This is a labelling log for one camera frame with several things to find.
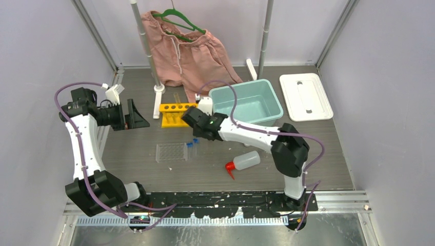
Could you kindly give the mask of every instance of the small vial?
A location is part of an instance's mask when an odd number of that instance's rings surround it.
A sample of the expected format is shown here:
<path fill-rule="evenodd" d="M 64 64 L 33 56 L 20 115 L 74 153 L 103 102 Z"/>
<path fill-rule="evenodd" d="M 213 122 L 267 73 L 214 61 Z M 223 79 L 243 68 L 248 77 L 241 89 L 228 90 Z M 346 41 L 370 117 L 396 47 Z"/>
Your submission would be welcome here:
<path fill-rule="evenodd" d="M 197 138 L 193 139 L 193 157 L 198 155 L 198 145 L 200 144 L 200 140 Z"/>
<path fill-rule="evenodd" d="M 192 158 L 192 151 L 193 151 L 193 143 L 188 142 L 187 143 L 187 160 L 190 160 Z"/>

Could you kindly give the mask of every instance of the dark work surface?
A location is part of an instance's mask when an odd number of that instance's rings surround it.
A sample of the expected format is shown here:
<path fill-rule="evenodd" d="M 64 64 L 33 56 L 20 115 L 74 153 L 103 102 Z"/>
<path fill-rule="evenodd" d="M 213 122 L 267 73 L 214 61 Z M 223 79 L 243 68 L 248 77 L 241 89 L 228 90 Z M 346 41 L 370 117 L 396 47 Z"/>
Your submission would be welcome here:
<path fill-rule="evenodd" d="M 236 67 L 235 70 L 243 81 L 250 80 L 245 67 Z M 307 183 L 321 179 L 320 190 L 353 189 L 333 121 L 292 122 L 288 116 L 279 77 L 282 74 L 310 72 L 316 73 L 317 70 L 314 66 L 264 68 L 264 78 L 272 83 L 284 109 L 284 116 L 276 121 L 275 126 L 288 122 L 300 133 L 314 135 L 324 142 L 326 153 L 308 170 Z M 154 82 L 149 69 L 126 70 L 122 84 L 125 87 L 121 94 L 124 112 L 127 112 L 127 99 L 133 98 L 139 112 L 151 124 L 149 128 L 109 132 L 103 162 L 106 169 L 124 183 L 138 181 L 147 192 L 283 190 L 283 175 L 276 170 L 272 156 L 238 142 L 201 139 L 198 155 L 194 159 L 157 163 L 157 144 L 192 141 L 192 129 L 161 128 L 161 119 L 152 119 Z M 174 92 L 179 94 L 182 103 L 187 102 L 183 87 L 166 87 L 162 103 L 174 103 Z M 307 142 L 310 145 L 310 161 L 319 154 L 320 146 L 312 140 Z M 232 180 L 224 168 L 225 164 L 253 150 L 259 152 L 261 163 L 242 171 L 234 170 L 235 180 Z"/>

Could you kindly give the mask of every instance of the white plastic container lid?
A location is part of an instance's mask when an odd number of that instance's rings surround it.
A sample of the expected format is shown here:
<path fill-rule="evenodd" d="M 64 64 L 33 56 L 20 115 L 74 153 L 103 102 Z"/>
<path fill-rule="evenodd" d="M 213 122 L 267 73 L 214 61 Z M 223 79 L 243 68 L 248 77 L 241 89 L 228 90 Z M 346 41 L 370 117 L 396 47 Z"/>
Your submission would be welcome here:
<path fill-rule="evenodd" d="M 281 88 L 293 121 L 331 119 L 334 115 L 320 78 L 315 73 L 284 74 Z"/>

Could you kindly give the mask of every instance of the wire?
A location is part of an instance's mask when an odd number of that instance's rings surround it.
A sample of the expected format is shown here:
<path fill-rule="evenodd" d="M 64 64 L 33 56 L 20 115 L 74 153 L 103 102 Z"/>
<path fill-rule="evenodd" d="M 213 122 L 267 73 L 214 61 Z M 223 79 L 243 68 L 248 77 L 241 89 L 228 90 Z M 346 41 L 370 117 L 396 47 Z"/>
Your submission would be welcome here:
<path fill-rule="evenodd" d="M 151 210 L 148 210 L 148 217 L 150 217 L 151 215 Z"/>
<path fill-rule="evenodd" d="M 302 222 L 304 222 L 304 219 L 305 219 L 305 218 L 307 217 L 307 215 L 308 215 L 308 205 L 310 204 L 311 197 L 312 197 L 312 195 L 313 195 L 315 189 L 317 188 L 317 186 L 318 186 L 319 184 L 320 184 L 320 180 L 317 181 L 317 183 L 315 183 L 313 189 L 311 190 L 310 195 L 308 196 L 307 204 L 305 205 L 305 209 L 304 209 L 304 213 L 302 214 L 301 222 L 299 222 L 298 227 L 296 227 L 296 230 L 295 230 L 296 233 L 298 233 L 298 230 L 299 230 L 299 228 L 301 227 Z"/>
<path fill-rule="evenodd" d="M 88 178 L 88 173 L 86 171 L 85 153 L 84 153 L 84 150 L 83 150 L 82 137 L 81 137 L 80 132 L 78 131 L 78 128 L 75 125 L 75 123 L 64 112 L 64 110 L 62 109 L 61 105 L 59 104 L 59 100 L 58 100 L 59 93 L 61 93 L 66 88 L 69 88 L 69 87 L 72 87 L 72 86 L 77 86 L 77 85 L 93 85 L 93 86 L 100 86 L 100 87 L 102 86 L 102 84 L 93 83 L 93 82 L 77 82 L 77 83 L 72 83 L 72 84 L 63 86 L 58 91 L 56 91 L 56 93 L 54 94 L 54 103 L 56 104 L 57 109 L 60 111 L 60 113 L 63 115 L 63 117 L 67 120 L 67 122 L 69 122 L 71 124 L 71 126 L 73 127 L 73 129 L 75 131 L 75 135 L 77 136 L 78 149 L 80 151 L 80 158 L 81 158 L 81 161 L 82 161 L 83 177 L 84 177 L 86 189 L 88 190 L 89 195 L 103 209 L 109 211 L 110 213 L 112 213 L 114 215 L 117 215 L 117 216 L 119 216 L 121 218 L 126 219 L 126 218 L 128 218 L 128 216 L 124 212 L 122 212 L 122 211 L 116 211 L 116 210 L 110 208 L 109 206 L 105 205 L 102 201 L 100 201 L 98 199 L 98 197 L 95 195 L 94 191 L 92 190 L 92 187 L 91 187 L 91 184 L 90 184 L 89 178 Z"/>
<path fill-rule="evenodd" d="M 131 219 L 130 221 L 141 222 L 141 223 L 149 223 L 149 220 L 141 220 L 141 219 Z"/>
<path fill-rule="evenodd" d="M 171 206 L 164 207 L 164 208 L 150 208 L 150 207 L 144 206 L 144 205 L 136 203 L 136 202 L 126 202 L 126 203 L 120 205 L 120 207 L 128 206 L 128 205 L 133 205 L 133 206 L 143 208 L 143 209 L 148 209 L 151 211 L 164 211 L 167 209 L 173 209 L 173 206 L 176 205 L 176 203 L 172 204 Z"/>
<path fill-rule="evenodd" d="M 108 101 L 108 102 L 109 102 L 109 104 L 110 104 L 110 106 L 112 106 L 112 105 L 113 105 L 113 103 L 112 103 L 112 101 L 111 101 L 111 100 L 109 100 L 109 99 L 104 99 L 104 100 L 100 101 L 100 108 L 102 107 L 102 104 L 103 104 L 103 103 L 104 103 L 105 101 Z"/>
<path fill-rule="evenodd" d="M 325 154 L 325 145 L 323 144 L 323 142 L 320 141 L 320 139 L 318 139 L 316 137 L 313 137 L 313 136 L 310 136 L 310 135 L 306 135 L 306 134 L 288 133 L 288 132 L 269 132 L 269 131 L 260 130 L 260 129 L 256 129 L 256 128 L 251 128 L 251 127 L 246 127 L 246 126 L 243 126 L 241 124 L 238 124 L 237 121 L 234 119 L 234 111 L 235 111 L 235 108 L 237 106 L 237 93 L 235 92 L 235 89 L 234 89 L 233 86 L 231 86 L 229 83 L 227 83 L 225 81 L 222 81 L 222 80 L 218 80 L 218 79 L 217 80 L 212 80 L 212 81 L 209 81 L 209 82 L 203 84 L 200 87 L 200 89 L 198 91 L 198 94 L 201 94 L 202 89 L 204 87 L 206 87 L 207 85 L 209 85 L 211 83 L 215 83 L 215 82 L 219 82 L 219 83 L 223 83 L 223 84 L 227 85 L 232 90 L 232 93 L 234 94 L 234 105 L 233 105 L 233 107 L 231 109 L 230 120 L 231 120 L 231 122 L 235 126 L 240 127 L 242 129 L 245 129 L 245 130 L 248 130 L 248 131 L 260 132 L 260 133 L 264 133 L 264 134 L 267 134 L 267 135 L 281 135 L 281 136 L 292 136 L 292 137 L 308 138 L 308 139 L 314 140 L 314 141 L 316 141 L 317 143 L 320 144 L 320 146 L 322 147 L 322 150 L 321 150 L 320 154 L 316 158 L 314 158 L 310 163 L 308 163 L 305 166 L 304 170 L 303 170 L 303 173 L 302 173 L 302 184 L 305 185 L 305 173 L 306 173 L 306 171 L 308 170 L 308 168 L 310 168 L 310 166 L 312 166 L 315 162 L 317 162 Z"/>
<path fill-rule="evenodd" d="M 294 213 L 294 212 L 296 212 L 296 210 L 293 210 L 293 211 L 291 211 L 291 212 L 288 213 L 288 214 L 280 214 L 280 216 L 289 216 L 290 214 L 292 214 L 292 213 Z"/>
<path fill-rule="evenodd" d="M 175 208 L 175 206 L 176 206 L 176 203 L 174 203 L 173 205 L 169 206 L 170 209 L 168 209 L 168 211 L 166 211 L 166 213 L 162 217 L 160 217 L 154 224 L 152 224 L 152 225 L 146 227 L 145 229 L 143 229 L 142 232 L 151 230 L 154 227 L 156 227 L 157 224 L 160 223 L 160 221 L 162 221 L 162 219 L 164 219 L 172 211 L 173 208 Z"/>

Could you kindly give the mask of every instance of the pink shorts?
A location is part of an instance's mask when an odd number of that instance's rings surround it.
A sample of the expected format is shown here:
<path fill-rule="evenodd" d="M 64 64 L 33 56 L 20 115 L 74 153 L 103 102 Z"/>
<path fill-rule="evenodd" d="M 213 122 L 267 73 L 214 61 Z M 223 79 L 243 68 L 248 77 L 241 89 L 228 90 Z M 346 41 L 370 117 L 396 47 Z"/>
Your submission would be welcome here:
<path fill-rule="evenodd" d="M 159 80 L 167 86 L 184 86 L 190 103 L 195 102 L 195 93 L 208 81 L 220 79 L 230 84 L 241 83 L 235 73 L 222 43 L 210 32 L 199 31 L 184 34 L 175 25 L 154 18 L 150 11 L 142 14 L 142 23 L 148 37 L 151 54 Z M 185 42 L 165 31 L 184 36 L 193 42 Z M 212 83 L 206 86 L 202 94 L 223 86 Z"/>

